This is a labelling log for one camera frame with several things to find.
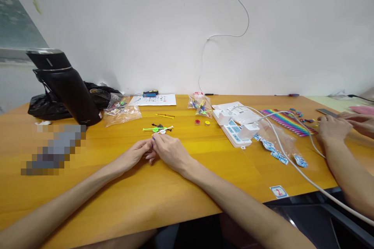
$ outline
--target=sticker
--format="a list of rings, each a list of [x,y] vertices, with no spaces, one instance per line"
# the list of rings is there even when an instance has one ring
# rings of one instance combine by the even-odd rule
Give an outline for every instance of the sticker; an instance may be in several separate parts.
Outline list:
[[[286,191],[282,188],[282,186],[274,186],[270,187],[270,189],[277,199],[288,197]]]
[[[273,151],[270,153],[273,157],[275,157],[276,159],[278,159],[281,163],[287,165],[288,164],[288,159],[282,155],[280,152],[278,151]]]
[[[253,136],[253,138],[255,138],[257,141],[260,141],[261,139],[261,136],[258,135],[257,133]]]
[[[295,155],[295,154],[293,155],[293,157],[295,158],[297,165],[299,165],[299,166],[301,166],[301,167],[303,167],[303,168],[308,167],[308,164],[307,164],[307,162],[303,159],[303,157],[301,157],[301,156],[297,156],[297,155]]]
[[[262,144],[264,145],[264,147],[265,147],[266,150],[269,150],[271,152],[275,152],[276,151],[273,143],[268,142],[266,140],[263,140]]]

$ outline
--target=white wall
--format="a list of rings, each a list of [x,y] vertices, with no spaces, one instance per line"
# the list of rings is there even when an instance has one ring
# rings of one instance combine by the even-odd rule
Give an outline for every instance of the white wall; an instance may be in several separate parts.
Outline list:
[[[241,95],[361,93],[374,86],[373,0],[242,0],[250,27],[205,50],[202,89]],[[126,92],[198,90],[201,50],[241,34],[237,0],[20,0],[84,80]]]
[[[34,65],[0,62],[0,114],[30,102],[34,95],[44,93],[33,68]]]

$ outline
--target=black bag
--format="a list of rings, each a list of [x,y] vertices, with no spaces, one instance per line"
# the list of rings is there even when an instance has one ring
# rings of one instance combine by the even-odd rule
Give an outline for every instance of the black bag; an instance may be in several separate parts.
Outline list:
[[[108,86],[98,86],[90,82],[85,82],[85,85],[99,110],[108,107],[110,93],[120,93],[118,90]],[[47,91],[45,94],[36,95],[31,98],[27,112],[34,117],[47,121],[72,117],[62,102],[52,92]]]

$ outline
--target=white power strip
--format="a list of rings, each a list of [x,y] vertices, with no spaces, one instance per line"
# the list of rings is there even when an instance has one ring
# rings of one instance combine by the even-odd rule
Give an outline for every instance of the white power strip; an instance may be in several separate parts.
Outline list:
[[[221,110],[213,110],[213,117],[218,122],[219,113]],[[230,140],[231,144],[235,148],[242,148],[245,149],[245,147],[248,147],[252,144],[252,141],[250,139],[243,139],[241,140],[238,137],[239,132],[241,131],[241,127],[238,126],[232,119],[229,120],[229,123],[227,125],[220,125],[223,132],[226,134],[227,138]]]

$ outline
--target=yellow table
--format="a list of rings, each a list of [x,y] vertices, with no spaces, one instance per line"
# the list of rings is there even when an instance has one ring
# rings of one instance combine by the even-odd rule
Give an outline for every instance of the yellow table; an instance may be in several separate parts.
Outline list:
[[[37,146],[46,146],[52,133],[32,133],[35,118],[27,114],[28,104],[0,116],[0,230],[25,216],[38,206],[65,192],[106,163],[115,159],[134,142],[151,136],[143,128],[152,123],[171,125],[171,136],[178,137],[192,157],[222,178],[261,202],[274,200],[269,187],[281,185],[290,196],[315,191],[291,166],[273,158],[260,143],[246,150],[234,148],[212,119],[198,117],[187,108],[187,96],[177,96],[177,106],[140,107],[142,119],[104,127],[104,122],[87,130],[82,147],[66,162],[58,176],[21,176],[20,168],[37,153]],[[287,96],[212,96],[212,104],[240,101],[257,110],[295,108],[306,118],[321,114],[316,108],[325,106],[304,97]],[[175,115],[175,119],[155,116]],[[54,121],[76,124],[73,119]],[[319,156],[308,137],[298,137],[296,146],[309,167],[305,174],[322,188],[335,187],[325,160]],[[358,160],[374,174],[372,160],[374,141],[352,132],[347,145]],[[86,202],[44,244],[45,248],[71,248],[139,231],[174,224],[221,212],[219,207],[197,186],[186,181],[157,160],[154,166],[139,163],[116,181],[105,186]]]

